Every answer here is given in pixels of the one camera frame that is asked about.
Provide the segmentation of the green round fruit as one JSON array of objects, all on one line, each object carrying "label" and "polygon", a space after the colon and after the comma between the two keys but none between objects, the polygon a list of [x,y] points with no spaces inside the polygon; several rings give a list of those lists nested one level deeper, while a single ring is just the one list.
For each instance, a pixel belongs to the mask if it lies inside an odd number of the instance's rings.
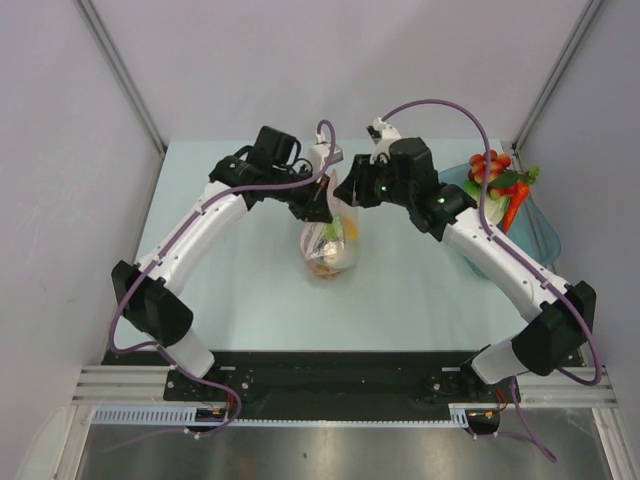
[{"label": "green round fruit", "polygon": [[345,239],[343,223],[337,219],[335,222],[327,224],[324,227],[323,235],[324,238],[330,242],[343,241]]}]

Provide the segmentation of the yellow toy mango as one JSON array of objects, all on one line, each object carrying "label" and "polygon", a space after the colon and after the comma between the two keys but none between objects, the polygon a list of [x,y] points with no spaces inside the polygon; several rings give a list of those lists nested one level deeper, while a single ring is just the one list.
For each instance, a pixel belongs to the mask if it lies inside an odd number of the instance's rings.
[{"label": "yellow toy mango", "polygon": [[344,222],[345,238],[349,242],[356,242],[359,240],[358,226],[348,219]]}]

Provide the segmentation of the clear zip top bag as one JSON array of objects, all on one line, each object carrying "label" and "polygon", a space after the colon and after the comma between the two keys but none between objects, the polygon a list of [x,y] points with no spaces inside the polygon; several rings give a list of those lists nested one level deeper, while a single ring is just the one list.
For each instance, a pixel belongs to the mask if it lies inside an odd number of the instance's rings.
[{"label": "clear zip top bag", "polygon": [[329,175],[327,200],[333,220],[307,222],[299,247],[307,274],[314,280],[329,280],[352,269],[358,260],[360,229],[358,213],[333,195],[339,183],[336,170]]}]

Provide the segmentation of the orange toy pineapple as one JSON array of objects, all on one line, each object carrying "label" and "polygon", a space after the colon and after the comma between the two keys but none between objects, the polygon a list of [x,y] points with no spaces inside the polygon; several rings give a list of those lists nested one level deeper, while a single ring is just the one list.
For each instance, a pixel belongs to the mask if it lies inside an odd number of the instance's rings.
[{"label": "orange toy pineapple", "polygon": [[305,267],[306,267],[307,273],[310,275],[312,279],[329,280],[343,273],[346,273],[351,268],[351,265],[335,266],[335,265],[327,265],[326,263],[319,260],[306,260]]}]

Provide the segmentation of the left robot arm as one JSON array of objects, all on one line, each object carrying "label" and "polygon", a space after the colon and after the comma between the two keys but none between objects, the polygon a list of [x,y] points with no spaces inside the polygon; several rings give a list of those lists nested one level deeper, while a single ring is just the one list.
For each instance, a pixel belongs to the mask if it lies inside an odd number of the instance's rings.
[{"label": "left robot arm", "polygon": [[300,141],[264,126],[251,145],[219,160],[202,193],[181,222],[147,255],[130,264],[118,262],[111,278],[116,320],[126,319],[184,371],[186,387],[197,398],[214,397],[221,387],[212,369],[215,357],[193,331],[193,312],[180,300],[189,277],[218,238],[257,203],[273,199],[298,220],[329,223],[327,169],[341,161],[335,129],[322,120],[316,142],[297,171]]}]

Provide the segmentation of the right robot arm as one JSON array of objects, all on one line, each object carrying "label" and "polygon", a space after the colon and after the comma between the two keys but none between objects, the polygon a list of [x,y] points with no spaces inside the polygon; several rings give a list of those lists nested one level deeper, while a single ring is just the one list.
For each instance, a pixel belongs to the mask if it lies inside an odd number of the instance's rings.
[{"label": "right robot arm", "polygon": [[473,263],[527,323],[521,332],[485,347],[467,363],[461,388],[469,399],[486,400],[508,377],[525,372],[547,376],[592,340],[596,294],[589,284],[570,284],[548,272],[491,226],[462,188],[440,181],[422,139],[400,138],[381,145],[376,155],[355,156],[335,196],[352,207],[390,203],[405,208],[420,232]]}]

